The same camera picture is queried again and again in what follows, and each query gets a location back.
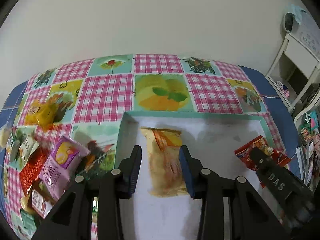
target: snack package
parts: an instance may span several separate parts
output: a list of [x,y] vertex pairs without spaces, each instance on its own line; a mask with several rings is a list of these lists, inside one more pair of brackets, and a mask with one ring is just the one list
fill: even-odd
[[30,215],[35,215],[36,212],[33,210],[32,205],[31,205],[31,192],[29,192],[28,196],[23,196],[20,199],[20,204],[22,207],[22,210]]
[[24,125],[39,125],[44,132],[47,132],[53,124],[58,106],[51,103],[39,103],[38,100],[32,102],[24,120]]
[[316,113],[316,111],[312,111],[310,113],[310,125],[311,125],[311,131],[313,131],[314,129],[319,127],[319,122],[318,122],[318,115]]
[[312,136],[306,127],[303,127],[301,129],[301,131],[299,132],[299,135],[300,135],[300,139],[302,141],[302,144],[304,146],[308,145],[309,142],[312,140]]
[[28,214],[23,209],[20,209],[22,223],[25,229],[35,232],[40,225],[40,221],[37,217]]
[[257,170],[255,168],[254,163],[252,162],[250,158],[250,152],[252,148],[258,147],[260,150],[262,150],[267,156],[270,156],[277,165],[280,167],[284,167],[287,165],[291,159],[287,157],[286,155],[282,154],[278,150],[269,147],[267,140],[263,136],[258,136],[246,145],[242,146],[241,148],[235,150],[236,156],[251,170],[255,171]]
[[41,147],[32,154],[27,164],[21,170],[19,177],[22,190],[25,196],[28,196],[32,184],[39,179],[40,171],[47,159],[47,155],[42,151]]
[[23,162],[23,167],[26,166],[29,157],[35,152],[39,147],[39,143],[33,138],[32,135],[27,135],[26,139],[23,141],[19,148],[21,160]]
[[147,138],[151,195],[170,197],[188,194],[179,161],[181,132],[169,129],[140,128]]
[[0,151],[2,151],[2,149],[4,149],[7,145],[12,130],[11,127],[12,125],[10,123],[6,123],[0,128]]
[[52,209],[53,205],[47,201],[36,189],[32,190],[32,207],[40,215],[45,218]]
[[11,132],[9,139],[8,139],[8,142],[7,142],[7,145],[5,147],[7,150],[7,154],[9,155],[10,162],[13,162],[15,160],[15,158],[17,157],[19,146],[20,146],[20,141]]
[[58,200],[81,159],[89,150],[66,136],[62,136],[45,162],[39,178],[44,182],[51,196]]

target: tablecloth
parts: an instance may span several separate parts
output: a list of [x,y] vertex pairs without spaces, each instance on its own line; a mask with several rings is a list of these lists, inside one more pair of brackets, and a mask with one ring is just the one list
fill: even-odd
[[[237,65],[168,54],[118,55],[65,64],[36,74],[21,86],[19,97],[9,95],[3,111],[13,106],[8,108],[14,119],[13,130],[32,130],[48,152],[62,135],[74,137],[76,129],[89,123],[118,127],[125,111],[171,110],[260,115],[269,126],[276,148],[285,153],[263,97]],[[47,133],[40,127],[24,126],[36,99],[59,104],[60,118]],[[20,223],[23,192],[19,165],[10,164],[6,156],[4,168],[8,172],[8,194],[4,198],[7,221],[21,239],[29,239],[32,232],[21,229]]]

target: pink plaid pattern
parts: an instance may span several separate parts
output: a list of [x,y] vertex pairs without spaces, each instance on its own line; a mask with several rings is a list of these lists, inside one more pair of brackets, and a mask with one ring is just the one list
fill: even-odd
[[57,70],[52,84],[57,84],[72,79],[85,78],[94,58],[65,64]]
[[4,203],[4,209],[5,209],[5,214],[7,216],[7,222],[10,225],[10,227],[13,228],[9,204]]
[[20,119],[18,125],[24,125],[24,119],[28,113],[28,110],[34,100],[39,100],[40,103],[44,103],[50,91],[50,86],[42,87],[30,91],[29,96],[24,104],[24,107],[21,111]]
[[186,74],[198,112],[242,114],[235,93],[223,77]]
[[5,152],[4,165],[9,165],[9,155],[7,155],[7,152]]
[[35,82],[35,79],[37,76],[38,76],[38,74],[35,74],[29,79],[25,93],[28,93],[32,89],[32,85]]
[[98,239],[98,225],[96,223],[91,223],[91,240]]
[[72,124],[55,124],[53,129],[44,132],[39,126],[35,130],[35,139],[40,143],[41,147],[48,152],[53,150],[54,145],[58,142],[62,135],[70,137]]
[[183,73],[183,68],[176,55],[136,54],[135,73]]
[[251,114],[251,115],[259,115],[259,116],[262,116],[264,118],[264,120],[266,120],[267,125],[269,127],[269,130],[271,132],[272,138],[273,138],[273,142],[275,143],[277,150],[279,150],[282,153],[285,153],[284,144],[281,140],[279,130],[278,130],[275,122],[273,121],[271,114],[270,113],[257,113],[257,114]]
[[10,210],[15,212],[17,215],[20,216],[20,199],[24,196],[21,183],[20,183],[20,177],[19,177],[19,171],[16,169],[13,169],[11,167],[8,167],[8,196],[7,198],[10,201]]
[[225,78],[233,78],[243,81],[249,81],[247,75],[244,71],[237,65],[228,64],[225,62],[215,61],[215,64],[218,66],[222,76]]
[[78,98],[74,123],[121,119],[132,109],[133,74],[88,77]]

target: yellow snack package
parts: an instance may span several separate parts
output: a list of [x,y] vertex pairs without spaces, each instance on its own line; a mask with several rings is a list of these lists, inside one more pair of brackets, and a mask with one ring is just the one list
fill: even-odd
[[54,117],[58,110],[56,104],[48,102],[41,104],[38,100],[32,102],[24,120],[24,125],[39,125],[44,132],[47,132],[53,124]]
[[169,129],[140,128],[147,139],[151,195],[171,197],[188,194],[179,161],[181,132]]

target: white wall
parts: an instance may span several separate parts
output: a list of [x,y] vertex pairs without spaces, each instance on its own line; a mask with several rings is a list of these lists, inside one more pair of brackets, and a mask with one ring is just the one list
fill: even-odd
[[0,106],[33,74],[126,53],[213,58],[266,73],[300,0],[20,0],[0,29]]

